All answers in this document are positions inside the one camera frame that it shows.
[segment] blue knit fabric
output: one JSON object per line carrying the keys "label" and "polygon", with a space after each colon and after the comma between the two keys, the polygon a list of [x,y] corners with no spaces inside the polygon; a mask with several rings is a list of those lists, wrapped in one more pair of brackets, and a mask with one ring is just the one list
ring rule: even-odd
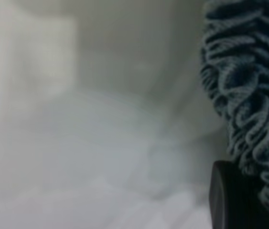
{"label": "blue knit fabric", "polygon": [[228,153],[243,174],[260,177],[269,209],[269,0],[209,0],[201,78],[226,119]]}

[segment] blue textile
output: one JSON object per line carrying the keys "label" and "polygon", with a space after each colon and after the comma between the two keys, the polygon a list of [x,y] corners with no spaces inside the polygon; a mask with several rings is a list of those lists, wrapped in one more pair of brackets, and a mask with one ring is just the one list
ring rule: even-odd
{"label": "blue textile", "polygon": [[269,0],[208,0],[201,78],[227,122],[228,153],[259,177],[269,210]]}

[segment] white cloth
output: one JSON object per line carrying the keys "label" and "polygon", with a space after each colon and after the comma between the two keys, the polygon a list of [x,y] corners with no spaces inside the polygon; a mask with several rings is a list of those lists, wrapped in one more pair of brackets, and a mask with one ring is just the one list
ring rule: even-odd
{"label": "white cloth", "polygon": [[0,229],[210,229],[211,166],[226,144],[198,83],[189,19],[201,3],[173,19],[192,31],[181,83],[142,110],[178,53],[175,3],[67,2],[0,0]]}

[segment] ruffled fabric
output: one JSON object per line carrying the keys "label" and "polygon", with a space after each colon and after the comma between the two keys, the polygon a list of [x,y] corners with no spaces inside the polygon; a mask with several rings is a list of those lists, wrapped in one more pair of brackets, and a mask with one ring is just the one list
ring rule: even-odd
{"label": "ruffled fabric", "polygon": [[228,153],[260,177],[269,209],[269,0],[209,0],[202,64],[203,86],[227,121]]}

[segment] white surface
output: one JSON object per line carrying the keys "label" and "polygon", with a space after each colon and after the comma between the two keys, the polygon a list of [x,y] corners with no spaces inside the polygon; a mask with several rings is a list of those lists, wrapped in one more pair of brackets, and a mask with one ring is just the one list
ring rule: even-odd
{"label": "white surface", "polygon": [[[0,229],[211,228],[226,143],[198,79],[201,8],[0,0]],[[142,108],[161,76],[174,93]]]}

